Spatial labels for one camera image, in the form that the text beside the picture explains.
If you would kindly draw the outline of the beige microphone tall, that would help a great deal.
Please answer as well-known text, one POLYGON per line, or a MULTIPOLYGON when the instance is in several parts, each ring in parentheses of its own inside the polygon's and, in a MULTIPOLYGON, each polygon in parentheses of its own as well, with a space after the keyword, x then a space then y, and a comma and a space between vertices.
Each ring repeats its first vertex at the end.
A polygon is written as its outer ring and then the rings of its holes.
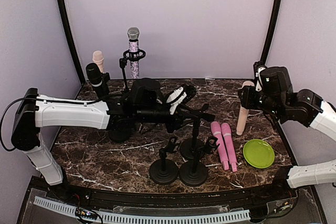
POLYGON ((242 135, 245 129, 247 117, 248 117, 249 110, 240 106, 239 109, 239 115, 238 115, 238 121, 236 126, 236 134, 242 135))

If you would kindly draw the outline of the black stand with clip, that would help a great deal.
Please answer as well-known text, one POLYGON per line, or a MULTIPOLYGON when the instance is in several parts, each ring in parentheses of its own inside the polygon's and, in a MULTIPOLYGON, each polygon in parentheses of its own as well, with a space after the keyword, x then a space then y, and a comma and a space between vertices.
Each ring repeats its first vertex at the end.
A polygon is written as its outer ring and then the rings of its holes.
POLYGON ((213 122, 215 120, 215 115, 205 112, 208 109, 208 107, 209 107, 208 103, 203 104, 203 106, 200 109, 191 109, 185 104, 181 105, 181 108, 183 110, 187 110, 189 114, 192 116, 193 120, 192 137, 184 140, 180 144, 180 153, 182 157, 188 161, 194 158, 193 152, 198 147, 204 146, 204 143, 198 139, 201 120, 205 120, 207 122, 213 122))

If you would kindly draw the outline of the pink microphone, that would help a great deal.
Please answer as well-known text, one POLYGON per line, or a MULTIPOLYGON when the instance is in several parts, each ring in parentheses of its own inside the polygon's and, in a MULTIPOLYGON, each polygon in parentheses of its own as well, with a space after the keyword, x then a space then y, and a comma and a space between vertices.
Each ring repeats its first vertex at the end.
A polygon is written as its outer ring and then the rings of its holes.
POLYGON ((229 164, 232 168, 232 172, 237 172, 237 158, 236 152, 232 139, 232 131, 228 123, 223 123, 221 125, 222 135, 224 137, 224 142, 227 150, 227 155, 229 159, 229 164))
POLYGON ((224 139, 222 136, 222 130, 220 127, 220 123, 217 121, 214 121, 211 123, 211 132, 213 134, 214 137, 217 138, 216 144, 219 145, 219 147, 217 148, 218 154, 219 154, 219 158, 220 158, 220 162, 223 166, 224 170, 229 170, 229 161, 228 161, 228 155, 226 152, 226 147, 224 144, 224 139))

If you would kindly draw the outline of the black round-base stand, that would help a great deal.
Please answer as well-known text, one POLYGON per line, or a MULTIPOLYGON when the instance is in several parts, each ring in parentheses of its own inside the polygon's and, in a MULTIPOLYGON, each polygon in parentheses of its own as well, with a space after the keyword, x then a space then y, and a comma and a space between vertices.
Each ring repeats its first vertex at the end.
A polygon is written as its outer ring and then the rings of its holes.
POLYGON ((167 145, 159 149, 159 159, 153 162, 149 169, 150 179, 159 185, 173 183, 178 177, 178 166, 170 159, 167 153, 174 154, 180 147, 176 136, 171 136, 167 145))
POLYGON ((194 152, 191 161, 183 163, 179 169, 180 181, 188 186, 197 187, 204 184, 208 178, 208 168, 200 161, 201 154, 214 154, 219 145, 216 144, 217 138, 210 136, 203 147, 198 147, 194 152))

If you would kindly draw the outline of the black round-base stand front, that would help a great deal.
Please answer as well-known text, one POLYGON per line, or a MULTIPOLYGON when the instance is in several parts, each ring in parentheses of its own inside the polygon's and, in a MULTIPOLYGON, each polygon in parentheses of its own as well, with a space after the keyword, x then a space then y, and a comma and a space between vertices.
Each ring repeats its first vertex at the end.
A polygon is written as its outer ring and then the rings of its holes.
POLYGON ((216 144, 217 138, 210 136, 203 147, 198 147, 194 152, 191 161, 183 163, 179 169, 180 181, 188 186, 197 187, 204 184, 208 178, 208 168, 200 161, 201 154, 214 154, 219 145, 216 144))

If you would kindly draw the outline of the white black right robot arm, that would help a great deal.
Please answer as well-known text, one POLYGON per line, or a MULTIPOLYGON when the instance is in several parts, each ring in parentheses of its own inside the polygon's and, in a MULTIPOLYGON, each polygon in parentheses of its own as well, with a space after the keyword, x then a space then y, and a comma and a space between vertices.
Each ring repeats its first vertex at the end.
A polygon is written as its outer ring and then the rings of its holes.
MULTIPOLYGON (((335 107, 309 89, 294 92, 286 67, 265 67, 254 64, 254 84, 238 90, 241 106, 261 111, 266 119, 278 123, 297 121, 335 139, 335 107)), ((288 187, 299 188, 318 184, 335 184, 335 161, 307 166, 281 167, 268 188, 273 200, 287 193, 288 187)))

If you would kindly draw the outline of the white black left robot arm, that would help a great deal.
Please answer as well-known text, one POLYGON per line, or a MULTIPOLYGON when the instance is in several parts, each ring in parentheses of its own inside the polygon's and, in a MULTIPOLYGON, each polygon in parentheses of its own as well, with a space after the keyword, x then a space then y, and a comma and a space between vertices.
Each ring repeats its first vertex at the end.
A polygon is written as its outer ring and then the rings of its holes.
POLYGON ((38 94, 30 88, 14 119, 11 143, 14 150, 24 152, 35 168, 63 201, 74 197, 61 166, 45 147, 40 130, 49 126, 90 127, 109 132, 115 142, 127 140, 137 123, 163 123, 169 133, 183 127, 193 116, 186 103, 196 95, 194 86, 182 85, 164 96, 158 81, 150 78, 133 82, 131 90, 122 94, 100 91, 94 101, 69 100, 38 94))

